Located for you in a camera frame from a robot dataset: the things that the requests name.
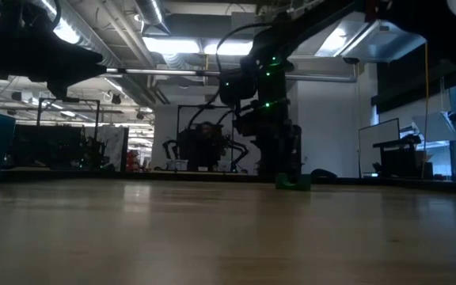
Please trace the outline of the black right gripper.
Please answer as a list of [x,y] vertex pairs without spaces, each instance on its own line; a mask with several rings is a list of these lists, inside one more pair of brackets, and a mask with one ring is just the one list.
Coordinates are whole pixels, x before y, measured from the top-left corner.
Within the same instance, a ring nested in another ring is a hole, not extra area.
[[[241,107],[235,112],[234,128],[245,137],[260,136],[260,176],[267,178],[274,178],[279,166],[279,140],[268,134],[301,131],[289,116],[288,103],[255,103]],[[291,183],[297,183],[301,175],[299,143],[298,135],[283,140],[279,173],[284,173]]]

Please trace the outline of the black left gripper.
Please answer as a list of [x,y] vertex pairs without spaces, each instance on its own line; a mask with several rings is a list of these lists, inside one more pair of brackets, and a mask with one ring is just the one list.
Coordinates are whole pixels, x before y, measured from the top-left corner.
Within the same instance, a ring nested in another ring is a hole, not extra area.
[[52,94],[63,99],[67,89],[79,82],[102,75],[103,55],[81,47],[46,55],[57,39],[53,30],[61,12],[51,19],[33,1],[0,1],[0,78],[10,75],[46,82]]

